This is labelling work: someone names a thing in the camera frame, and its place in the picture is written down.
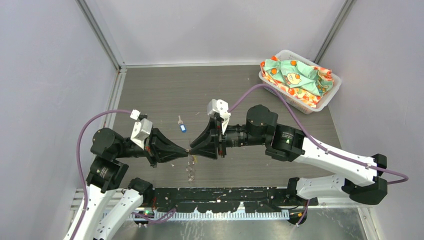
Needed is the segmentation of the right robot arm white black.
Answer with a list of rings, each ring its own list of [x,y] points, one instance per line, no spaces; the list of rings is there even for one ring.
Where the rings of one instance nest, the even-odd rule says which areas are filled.
[[[278,115],[263,105],[251,107],[243,125],[225,126],[213,111],[206,129],[191,144],[189,153],[209,159],[224,157],[227,148],[264,146],[265,154],[281,162],[312,165],[329,171],[329,176],[292,177],[285,198],[291,205],[321,197],[350,198],[365,205],[377,205],[388,194],[388,182],[382,178],[387,158],[382,154],[356,156],[319,142],[294,127],[279,124]]]

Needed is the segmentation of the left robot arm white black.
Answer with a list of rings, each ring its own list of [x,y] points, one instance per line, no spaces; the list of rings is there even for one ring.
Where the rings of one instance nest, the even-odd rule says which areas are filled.
[[[129,166],[120,158],[143,158],[155,167],[187,157],[189,152],[167,139],[158,128],[143,130],[136,126],[130,137],[122,137],[110,128],[98,130],[90,151],[95,158],[83,178],[83,200],[68,229],[66,240],[110,240],[138,207],[148,207],[154,199],[152,183],[132,179],[119,202],[102,218],[103,212],[119,188]]]

